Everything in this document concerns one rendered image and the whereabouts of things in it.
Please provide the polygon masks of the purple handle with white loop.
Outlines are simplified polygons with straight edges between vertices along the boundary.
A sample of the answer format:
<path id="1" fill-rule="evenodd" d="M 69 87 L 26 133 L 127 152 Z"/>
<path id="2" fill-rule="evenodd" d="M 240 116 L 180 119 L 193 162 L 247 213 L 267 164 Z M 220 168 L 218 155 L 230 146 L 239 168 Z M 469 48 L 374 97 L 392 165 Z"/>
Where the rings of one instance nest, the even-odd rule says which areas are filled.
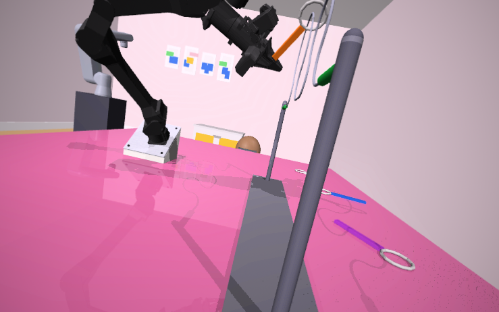
<path id="1" fill-rule="evenodd" d="M 406 256 L 404 256 L 403 254 L 401 253 L 397 253 L 396 251 L 392 251 L 392 250 L 389 250 L 389 249 L 385 249 L 384 247 L 382 247 L 381 245 L 379 245 L 378 243 L 372 241 L 371 239 L 369 239 L 368 237 L 366 237 L 364 234 L 360 233 L 359 231 L 355 230 L 354 228 L 346 225 L 345 223 L 341 222 L 339 219 L 335 219 L 334 220 L 334 223 L 339 225 L 340 227 L 344 228 L 346 231 L 354 234 L 356 237 L 360 238 L 360 240 L 362 240 L 363 242 L 367 243 L 369 246 L 373 247 L 374 249 L 376 249 L 377 251 L 379 251 L 380 255 L 389 263 L 391 263 L 392 265 L 395 265 L 399 268 L 402 268 L 402 269 L 407 269 L 407 270 L 412 270 L 412 269 L 415 269 L 415 264 Z M 395 255 L 398 255 L 400 257 L 402 257 L 403 259 L 407 260 L 411 266 L 408 267 L 408 266 L 404 266 L 404 265 L 401 265 L 399 263 L 396 263 L 396 262 L 393 262 L 392 260 L 390 260 L 389 258 L 387 258 L 383 252 L 388 252 L 388 253 L 393 253 Z"/>

